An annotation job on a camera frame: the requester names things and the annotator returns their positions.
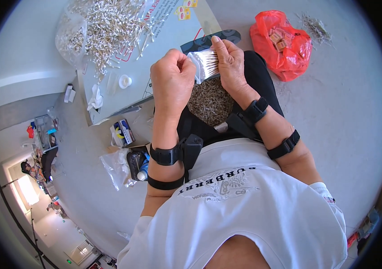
white t-shirt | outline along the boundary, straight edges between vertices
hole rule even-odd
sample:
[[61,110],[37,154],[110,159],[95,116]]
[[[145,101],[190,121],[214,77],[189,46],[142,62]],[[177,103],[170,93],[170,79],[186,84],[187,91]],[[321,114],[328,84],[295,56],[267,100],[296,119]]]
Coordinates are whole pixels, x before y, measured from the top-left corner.
[[322,182],[282,172],[247,138],[202,149],[190,181],[138,220],[118,268],[201,269],[231,236],[253,240],[272,269],[340,268],[343,213]]

metal rack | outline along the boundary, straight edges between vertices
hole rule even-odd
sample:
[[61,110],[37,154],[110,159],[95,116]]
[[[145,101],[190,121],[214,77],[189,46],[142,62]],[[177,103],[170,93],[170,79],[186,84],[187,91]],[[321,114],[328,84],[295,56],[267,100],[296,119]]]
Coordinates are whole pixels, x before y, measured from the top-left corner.
[[34,124],[36,131],[34,132],[34,138],[36,139],[36,147],[39,147],[43,153],[48,152],[53,148],[58,148],[58,143],[55,142],[55,146],[51,146],[48,131],[54,129],[54,122],[48,115],[43,115],[34,118]]

arm strap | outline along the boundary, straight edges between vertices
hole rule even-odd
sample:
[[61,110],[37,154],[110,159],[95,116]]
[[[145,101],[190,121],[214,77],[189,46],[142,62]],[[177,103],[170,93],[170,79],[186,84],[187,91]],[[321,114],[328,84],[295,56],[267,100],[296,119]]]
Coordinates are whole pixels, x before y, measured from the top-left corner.
[[290,137],[282,141],[282,144],[280,144],[276,148],[267,151],[267,154],[272,160],[280,158],[283,155],[292,152],[299,140],[300,135],[298,134],[297,130],[294,130]]
[[183,174],[180,179],[171,182],[154,180],[149,175],[147,175],[147,183],[158,190],[169,191],[182,186],[186,178],[188,178],[188,171],[185,170],[185,174]]

gray floor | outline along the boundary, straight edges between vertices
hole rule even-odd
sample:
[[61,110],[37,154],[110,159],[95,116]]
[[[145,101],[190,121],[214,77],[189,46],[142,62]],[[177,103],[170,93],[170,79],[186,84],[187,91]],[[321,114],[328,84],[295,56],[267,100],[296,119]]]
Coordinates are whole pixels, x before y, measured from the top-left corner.
[[[307,12],[333,34],[334,47],[315,45],[311,64],[301,77],[291,82],[272,78],[285,117],[311,149],[318,171],[344,212],[349,236],[382,184],[382,49],[365,19],[346,2],[252,2],[238,6],[208,0],[222,29],[241,32],[239,46],[244,50],[253,48],[248,30],[263,10],[284,11],[296,28],[301,24],[295,13]],[[59,159],[67,175],[55,179],[54,185],[70,218],[93,243],[116,256],[126,244],[117,232],[132,233],[146,187],[142,183],[116,191],[99,160],[110,145],[109,127],[120,117],[87,127],[85,107],[78,98],[65,104],[60,97],[56,108],[63,127]],[[141,140],[151,137],[147,120],[152,109],[149,102],[139,113],[124,115]]]

table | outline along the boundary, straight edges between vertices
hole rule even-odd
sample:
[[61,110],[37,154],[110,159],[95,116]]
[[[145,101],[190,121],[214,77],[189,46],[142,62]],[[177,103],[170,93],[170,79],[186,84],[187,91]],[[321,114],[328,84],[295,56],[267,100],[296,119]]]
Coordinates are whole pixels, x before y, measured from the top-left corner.
[[[198,6],[191,8],[191,18],[179,21],[178,16],[173,14],[177,7],[183,5],[183,0],[159,0],[155,1],[151,16],[155,19],[169,13],[164,21],[153,28],[154,42],[149,38],[149,46],[143,51],[143,57],[138,60],[139,50],[136,48],[124,58],[117,53],[116,57],[121,63],[121,68],[107,68],[108,73],[101,81],[99,87],[103,96],[103,106],[96,111],[90,109],[85,114],[88,126],[97,125],[110,116],[124,113],[128,109],[135,107],[152,98],[152,84],[150,79],[150,67],[153,63],[165,55],[171,49],[181,50],[181,45],[220,31],[212,11],[205,0],[199,0]],[[143,45],[146,35],[142,34],[140,45]],[[88,103],[92,97],[92,87],[98,83],[95,75],[95,64],[89,59],[85,59],[83,70],[77,70],[77,78],[82,99]],[[110,94],[107,89],[109,76],[114,73],[120,77],[123,74],[132,79],[132,84],[126,89],[118,89],[114,94]]]

